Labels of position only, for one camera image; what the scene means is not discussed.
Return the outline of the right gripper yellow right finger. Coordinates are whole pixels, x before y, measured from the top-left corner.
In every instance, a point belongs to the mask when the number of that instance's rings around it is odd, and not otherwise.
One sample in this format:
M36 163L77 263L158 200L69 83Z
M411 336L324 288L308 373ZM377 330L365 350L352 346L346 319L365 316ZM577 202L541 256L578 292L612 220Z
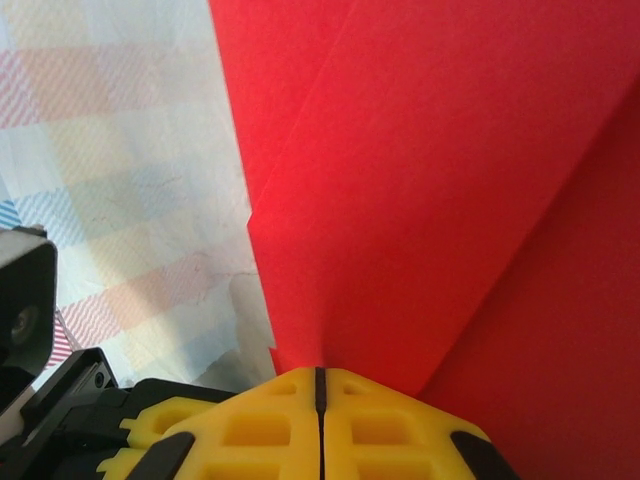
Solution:
M517 479L476 425L344 369L319 370L325 479Z

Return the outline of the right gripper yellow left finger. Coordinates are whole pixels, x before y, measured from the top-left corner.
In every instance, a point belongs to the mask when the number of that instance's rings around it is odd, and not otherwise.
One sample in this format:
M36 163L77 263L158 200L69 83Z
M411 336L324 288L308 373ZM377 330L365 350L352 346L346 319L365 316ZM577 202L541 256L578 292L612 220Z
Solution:
M292 370L177 422L127 477L318 479L320 370Z

